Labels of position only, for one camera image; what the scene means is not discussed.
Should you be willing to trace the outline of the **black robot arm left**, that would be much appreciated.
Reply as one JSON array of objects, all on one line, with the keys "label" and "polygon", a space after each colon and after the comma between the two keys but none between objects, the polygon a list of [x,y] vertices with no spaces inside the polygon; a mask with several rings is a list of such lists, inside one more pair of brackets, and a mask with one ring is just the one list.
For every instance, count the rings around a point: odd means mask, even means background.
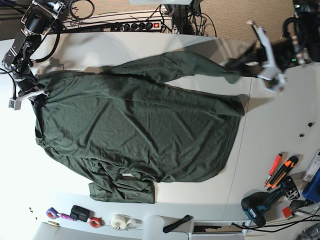
[{"label": "black robot arm left", "polygon": [[258,77],[272,81],[296,66],[320,61],[320,2],[294,0],[294,16],[282,25],[282,39],[271,42],[262,27],[253,21],[248,24],[257,40],[238,58],[225,65],[243,77]]}]

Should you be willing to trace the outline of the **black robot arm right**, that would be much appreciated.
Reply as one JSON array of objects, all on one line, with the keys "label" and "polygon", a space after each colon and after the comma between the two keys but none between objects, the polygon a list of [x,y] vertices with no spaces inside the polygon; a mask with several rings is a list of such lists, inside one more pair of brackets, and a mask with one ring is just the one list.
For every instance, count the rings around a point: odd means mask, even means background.
[{"label": "black robot arm right", "polygon": [[31,71],[34,63],[48,59],[32,60],[31,56],[43,43],[44,39],[54,30],[61,32],[61,18],[69,4],[68,0],[33,0],[24,13],[20,29],[12,47],[5,54],[2,74],[8,74],[13,81],[13,96],[8,107],[19,110],[23,100],[34,100],[39,95],[46,95],[45,87]]}]

